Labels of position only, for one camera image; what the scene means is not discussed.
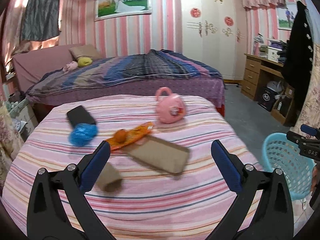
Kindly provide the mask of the person right hand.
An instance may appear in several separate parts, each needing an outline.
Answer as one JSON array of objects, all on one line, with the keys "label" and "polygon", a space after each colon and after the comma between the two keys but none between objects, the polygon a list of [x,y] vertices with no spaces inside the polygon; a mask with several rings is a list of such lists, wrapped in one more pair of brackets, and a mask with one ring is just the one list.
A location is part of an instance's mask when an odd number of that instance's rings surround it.
[{"label": "person right hand", "polygon": [[313,192],[315,189],[315,186],[318,183],[318,179],[317,176],[319,175],[319,165],[315,165],[313,170],[312,170],[312,181],[311,181],[311,188],[310,188],[310,192]]}]

